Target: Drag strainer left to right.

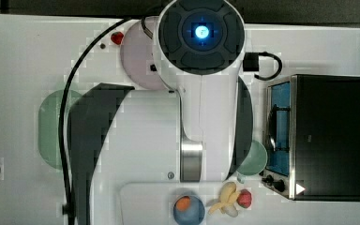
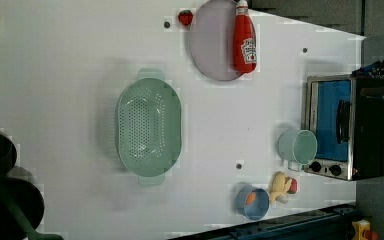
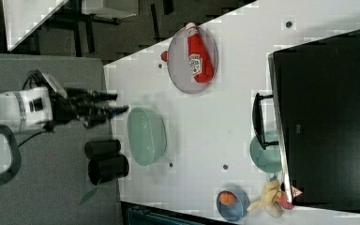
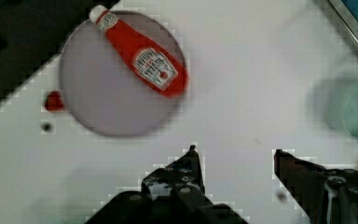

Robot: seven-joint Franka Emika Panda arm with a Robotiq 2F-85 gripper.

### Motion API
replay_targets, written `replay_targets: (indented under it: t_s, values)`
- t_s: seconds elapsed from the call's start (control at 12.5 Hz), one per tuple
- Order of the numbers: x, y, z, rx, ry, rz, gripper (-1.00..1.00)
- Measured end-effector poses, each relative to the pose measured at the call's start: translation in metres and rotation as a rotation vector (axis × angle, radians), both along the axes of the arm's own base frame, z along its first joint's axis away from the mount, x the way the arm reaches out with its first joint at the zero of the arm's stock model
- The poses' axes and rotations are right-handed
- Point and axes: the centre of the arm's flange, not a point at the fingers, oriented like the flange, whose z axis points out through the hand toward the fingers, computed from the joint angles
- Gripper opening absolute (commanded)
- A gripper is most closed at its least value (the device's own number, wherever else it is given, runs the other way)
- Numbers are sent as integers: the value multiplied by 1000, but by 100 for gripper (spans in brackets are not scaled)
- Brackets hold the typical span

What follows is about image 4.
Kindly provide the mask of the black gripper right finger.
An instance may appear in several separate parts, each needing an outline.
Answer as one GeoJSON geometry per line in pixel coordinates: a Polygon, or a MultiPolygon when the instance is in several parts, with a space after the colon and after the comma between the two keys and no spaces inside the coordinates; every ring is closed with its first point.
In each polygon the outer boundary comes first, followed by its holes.
{"type": "Polygon", "coordinates": [[[278,149],[274,173],[310,224],[358,224],[358,171],[327,169],[278,149]]]}

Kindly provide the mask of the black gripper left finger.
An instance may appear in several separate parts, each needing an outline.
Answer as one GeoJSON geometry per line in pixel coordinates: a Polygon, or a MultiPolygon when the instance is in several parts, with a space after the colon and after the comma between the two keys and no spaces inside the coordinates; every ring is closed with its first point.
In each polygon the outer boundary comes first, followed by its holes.
{"type": "Polygon", "coordinates": [[[205,195],[200,156],[194,145],[158,168],[139,191],[120,192],[85,224],[249,224],[224,203],[205,195]]]}

